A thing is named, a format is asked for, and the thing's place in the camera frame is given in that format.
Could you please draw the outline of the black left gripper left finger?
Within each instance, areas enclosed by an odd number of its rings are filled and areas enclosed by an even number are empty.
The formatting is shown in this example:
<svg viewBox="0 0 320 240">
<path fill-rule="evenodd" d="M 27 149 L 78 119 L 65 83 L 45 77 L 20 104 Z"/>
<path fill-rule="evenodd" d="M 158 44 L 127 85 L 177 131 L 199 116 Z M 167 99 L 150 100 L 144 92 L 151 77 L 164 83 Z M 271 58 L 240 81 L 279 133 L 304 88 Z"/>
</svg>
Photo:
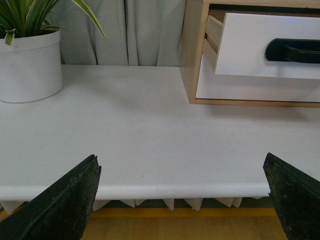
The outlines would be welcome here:
<svg viewBox="0 0 320 240">
<path fill-rule="evenodd" d="M 90 155 L 0 223 L 2 240 L 79 240 L 96 198 L 102 168 Z"/>
</svg>

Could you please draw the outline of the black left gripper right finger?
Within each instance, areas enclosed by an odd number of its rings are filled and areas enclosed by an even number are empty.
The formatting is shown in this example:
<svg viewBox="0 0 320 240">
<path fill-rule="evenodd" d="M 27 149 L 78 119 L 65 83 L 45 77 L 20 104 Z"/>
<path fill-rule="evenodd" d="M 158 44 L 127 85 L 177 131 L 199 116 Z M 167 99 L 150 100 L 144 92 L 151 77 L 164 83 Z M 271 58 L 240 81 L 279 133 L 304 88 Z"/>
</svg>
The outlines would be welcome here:
<svg viewBox="0 0 320 240">
<path fill-rule="evenodd" d="M 320 182 L 272 153 L 263 170 L 273 207 L 289 240 L 320 238 Z"/>
</svg>

